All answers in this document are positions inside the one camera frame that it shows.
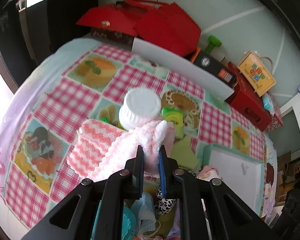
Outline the pink checkered cake tablecloth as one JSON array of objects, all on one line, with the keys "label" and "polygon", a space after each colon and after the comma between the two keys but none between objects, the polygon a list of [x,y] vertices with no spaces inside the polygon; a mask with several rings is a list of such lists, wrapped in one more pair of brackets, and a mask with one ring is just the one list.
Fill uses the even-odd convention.
[{"label": "pink checkered cake tablecloth", "polygon": [[27,229],[78,184],[67,163],[87,119],[121,129],[125,94],[145,87],[162,107],[182,111],[184,137],[203,165],[203,149],[219,144],[264,163],[259,215],[274,208],[276,151],[271,140],[226,100],[140,55],[89,38],[73,40],[45,59],[17,91],[0,128],[0,196]]}]

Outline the red cardboard box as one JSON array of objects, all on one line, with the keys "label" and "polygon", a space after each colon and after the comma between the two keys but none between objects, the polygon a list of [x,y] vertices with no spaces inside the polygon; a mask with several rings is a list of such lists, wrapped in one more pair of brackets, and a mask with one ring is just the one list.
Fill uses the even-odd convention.
[{"label": "red cardboard box", "polygon": [[228,69],[236,75],[237,84],[226,102],[263,132],[272,120],[271,115],[264,109],[262,99],[232,62],[228,63]]}]

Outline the light blue face mask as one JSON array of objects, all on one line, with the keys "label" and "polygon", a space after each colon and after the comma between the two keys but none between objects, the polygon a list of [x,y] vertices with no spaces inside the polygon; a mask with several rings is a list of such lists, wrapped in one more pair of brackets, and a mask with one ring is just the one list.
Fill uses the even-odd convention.
[{"label": "light blue face mask", "polygon": [[154,203],[150,193],[143,191],[141,198],[131,205],[130,210],[136,218],[135,231],[137,234],[156,230]]}]

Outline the light green cloth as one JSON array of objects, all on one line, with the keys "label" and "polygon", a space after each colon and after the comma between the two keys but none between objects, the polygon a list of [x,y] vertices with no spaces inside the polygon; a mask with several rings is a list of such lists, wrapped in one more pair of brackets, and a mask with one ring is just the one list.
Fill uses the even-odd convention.
[{"label": "light green cloth", "polygon": [[191,148],[191,138],[185,136],[174,143],[170,157],[175,159],[179,167],[194,169],[198,165],[198,159]]}]

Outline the pink white fluffy towel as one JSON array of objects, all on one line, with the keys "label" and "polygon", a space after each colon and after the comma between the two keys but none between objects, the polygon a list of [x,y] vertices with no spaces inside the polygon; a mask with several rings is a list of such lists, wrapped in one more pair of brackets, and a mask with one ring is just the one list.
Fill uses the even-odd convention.
[{"label": "pink white fluffy towel", "polygon": [[124,169],[126,161],[135,158],[141,146],[144,174],[158,178],[159,150],[164,146],[170,155],[174,140],[173,124],[165,120],[154,120],[124,131],[106,122],[88,119],[78,130],[78,140],[67,163],[80,177],[97,182]]}]

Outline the leopard print scrunchie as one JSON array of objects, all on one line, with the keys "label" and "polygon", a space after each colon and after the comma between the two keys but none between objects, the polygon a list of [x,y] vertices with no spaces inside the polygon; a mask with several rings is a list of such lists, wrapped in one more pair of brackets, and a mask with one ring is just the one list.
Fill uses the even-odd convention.
[{"label": "leopard print scrunchie", "polygon": [[158,188],[156,194],[156,202],[154,203],[155,212],[158,215],[168,214],[176,205],[176,199],[166,199],[163,197],[161,188]]}]

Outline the blue wet wipes pack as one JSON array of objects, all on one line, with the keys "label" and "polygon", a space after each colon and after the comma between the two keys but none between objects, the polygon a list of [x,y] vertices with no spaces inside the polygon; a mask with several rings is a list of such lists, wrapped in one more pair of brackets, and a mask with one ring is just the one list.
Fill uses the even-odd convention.
[{"label": "blue wet wipes pack", "polygon": [[275,108],[271,96],[268,93],[262,95],[263,107],[270,115],[274,115]]}]

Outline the green tissue pack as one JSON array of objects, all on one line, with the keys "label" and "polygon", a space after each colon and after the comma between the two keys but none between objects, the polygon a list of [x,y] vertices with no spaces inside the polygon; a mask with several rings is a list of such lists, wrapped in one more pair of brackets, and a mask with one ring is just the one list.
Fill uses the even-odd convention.
[{"label": "green tissue pack", "polygon": [[177,139],[183,139],[184,132],[184,121],[183,121],[183,113],[180,110],[172,109],[172,108],[166,108],[163,107],[161,109],[161,116],[164,120],[167,122],[172,122],[175,130],[175,137]]}]

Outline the green dumbbell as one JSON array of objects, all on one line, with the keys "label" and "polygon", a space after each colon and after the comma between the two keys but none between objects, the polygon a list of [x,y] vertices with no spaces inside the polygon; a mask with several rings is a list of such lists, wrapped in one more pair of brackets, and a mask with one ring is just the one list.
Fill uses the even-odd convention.
[{"label": "green dumbbell", "polygon": [[215,47],[220,47],[222,45],[221,40],[219,40],[217,37],[210,35],[208,38],[209,44],[205,48],[204,52],[209,54]]}]

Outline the white foam board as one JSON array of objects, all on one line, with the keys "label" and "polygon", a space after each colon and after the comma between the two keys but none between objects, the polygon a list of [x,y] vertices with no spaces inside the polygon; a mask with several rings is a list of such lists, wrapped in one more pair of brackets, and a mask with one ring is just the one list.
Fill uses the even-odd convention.
[{"label": "white foam board", "polygon": [[234,89],[214,75],[197,67],[189,60],[150,42],[134,38],[132,52],[182,75],[223,101],[234,93]]}]

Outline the black box with gauge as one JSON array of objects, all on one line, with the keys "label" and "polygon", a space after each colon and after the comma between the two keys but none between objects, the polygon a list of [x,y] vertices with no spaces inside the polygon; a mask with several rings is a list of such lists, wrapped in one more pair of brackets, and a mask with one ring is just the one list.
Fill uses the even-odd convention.
[{"label": "black box with gauge", "polygon": [[197,67],[209,72],[213,76],[220,79],[226,85],[234,88],[237,84],[237,76],[223,66],[219,61],[214,59],[210,54],[203,52],[202,50],[198,53],[196,59],[193,62]]}]

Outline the purple cartoon packet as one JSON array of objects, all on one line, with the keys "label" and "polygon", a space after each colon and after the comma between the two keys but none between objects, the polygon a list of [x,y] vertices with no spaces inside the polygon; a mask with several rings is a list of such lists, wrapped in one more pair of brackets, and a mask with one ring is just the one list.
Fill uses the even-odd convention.
[{"label": "purple cartoon packet", "polygon": [[173,226],[171,227],[167,239],[180,237],[180,210],[179,206],[175,209],[175,216],[173,220]]}]

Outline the red patterned box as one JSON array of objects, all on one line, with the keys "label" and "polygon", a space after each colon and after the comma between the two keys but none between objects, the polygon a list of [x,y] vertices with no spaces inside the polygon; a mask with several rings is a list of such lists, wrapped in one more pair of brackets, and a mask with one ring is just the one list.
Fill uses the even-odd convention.
[{"label": "red patterned box", "polygon": [[265,132],[271,132],[271,131],[275,130],[276,128],[279,128],[279,127],[283,126],[282,115],[281,115],[280,108],[277,104],[277,101],[275,100],[275,98],[270,93],[268,93],[268,94],[272,98],[274,108],[275,108],[275,113],[274,113],[274,115],[270,115],[271,122],[269,123],[267,128],[264,130]]}]

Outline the white tray teal rim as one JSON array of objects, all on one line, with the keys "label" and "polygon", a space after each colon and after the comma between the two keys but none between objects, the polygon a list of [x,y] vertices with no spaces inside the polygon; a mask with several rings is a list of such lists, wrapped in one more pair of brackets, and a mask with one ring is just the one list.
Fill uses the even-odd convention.
[{"label": "white tray teal rim", "polygon": [[203,165],[217,168],[219,176],[251,209],[259,214],[264,189],[264,163],[219,144],[203,149]]}]

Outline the red gift bag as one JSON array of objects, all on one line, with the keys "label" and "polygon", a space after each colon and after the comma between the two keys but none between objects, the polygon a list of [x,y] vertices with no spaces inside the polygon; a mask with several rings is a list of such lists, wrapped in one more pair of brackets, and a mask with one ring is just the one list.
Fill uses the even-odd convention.
[{"label": "red gift bag", "polygon": [[201,29],[177,3],[125,0],[89,9],[77,25],[138,37],[179,56],[196,51]]}]

